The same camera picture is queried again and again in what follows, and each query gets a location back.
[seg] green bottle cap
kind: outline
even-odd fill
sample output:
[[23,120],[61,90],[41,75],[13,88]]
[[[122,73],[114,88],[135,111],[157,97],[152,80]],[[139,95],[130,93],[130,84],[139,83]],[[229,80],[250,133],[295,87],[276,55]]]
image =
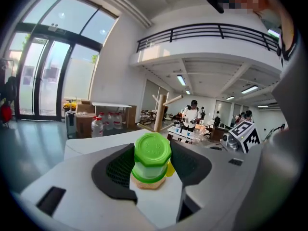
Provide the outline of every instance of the green bottle cap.
[[145,167],[162,167],[170,157],[169,140],[160,133],[145,133],[135,142],[135,162]]

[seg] green jar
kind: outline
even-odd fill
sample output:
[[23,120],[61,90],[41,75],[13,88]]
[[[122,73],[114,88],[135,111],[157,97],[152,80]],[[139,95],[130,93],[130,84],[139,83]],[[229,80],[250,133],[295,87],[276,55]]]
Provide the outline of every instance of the green jar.
[[169,140],[160,133],[145,133],[135,142],[135,166],[132,175],[143,183],[161,180],[171,157]]

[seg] wooden pole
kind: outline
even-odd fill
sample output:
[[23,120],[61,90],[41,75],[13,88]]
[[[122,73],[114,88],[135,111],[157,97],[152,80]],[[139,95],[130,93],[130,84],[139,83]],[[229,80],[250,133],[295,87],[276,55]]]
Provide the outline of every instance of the wooden pole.
[[155,132],[153,129],[146,127],[145,125],[142,125],[140,123],[137,124],[138,127],[149,130],[150,132]]
[[157,103],[159,103],[159,100],[155,97],[154,94],[152,95],[152,97],[155,99],[155,101],[156,101]]
[[160,95],[159,96],[159,103],[158,103],[158,109],[156,114],[156,121],[154,125],[154,131],[159,132],[162,127],[162,121],[163,121],[163,115],[164,115],[164,103],[166,102],[167,96],[166,95]]
[[168,128],[172,127],[172,126],[174,126],[174,124],[173,124],[173,123],[171,123],[170,125],[168,125],[168,126],[166,126],[166,127],[162,128],[162,129],[160,129],[160,130],[162,131],[162,130],[168,129]]
[[177,100],[179,100],[179,99],[181,99],[181,98],[183,98],[182,95],[177,96],[177,97],[175,97],[175,98],[173,98],[173,99],[171,99],[171,100],[165,102],[165,103],[163,104],[163,106],[166,106],[166,105],[168,105],[168,104],[170,104],[170,103],[173,103],[173,102],[175,102],[175,101],[177,101]]

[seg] black metal railing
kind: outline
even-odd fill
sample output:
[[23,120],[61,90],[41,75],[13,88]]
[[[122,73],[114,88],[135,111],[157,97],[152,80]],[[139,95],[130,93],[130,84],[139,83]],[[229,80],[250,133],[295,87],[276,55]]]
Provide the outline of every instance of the black metal railing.
[[174,27],[140,39],[137,52],[163,42],[195,37],[219,37],[221,39],[239,39],[276,51],[278,39],[268,34],[244,26],[223,23],[200,23]]

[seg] plastic container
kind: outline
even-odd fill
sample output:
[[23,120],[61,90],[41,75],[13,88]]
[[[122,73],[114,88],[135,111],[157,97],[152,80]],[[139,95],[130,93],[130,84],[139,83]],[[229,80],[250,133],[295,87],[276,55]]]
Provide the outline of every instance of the plastic container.
[[113,118],[113,113],[109,112],[107,119],[106,119],[106,129],[107,130],[112,130],[114,128],[114,118]]
[[171,157],[169,141],[159,133],[146,133],[135,142],[132,175],[143,183],[155,183],[167,172]]
[[103,136],[102,119],[99,117],[96,117],[95,120],[92,121],[91,129],[92,129],[92,138]]
[[120,115],[120,113],[116,113],[115,114],[115,119],[114,119],[114,126],[115,129],[122,129],[122,116]]
[[105,117],[105,113],[104,112],[100,112],[99,118],[102,119],[102,123],[103,123],[103,131],[106,129],[106,117]]

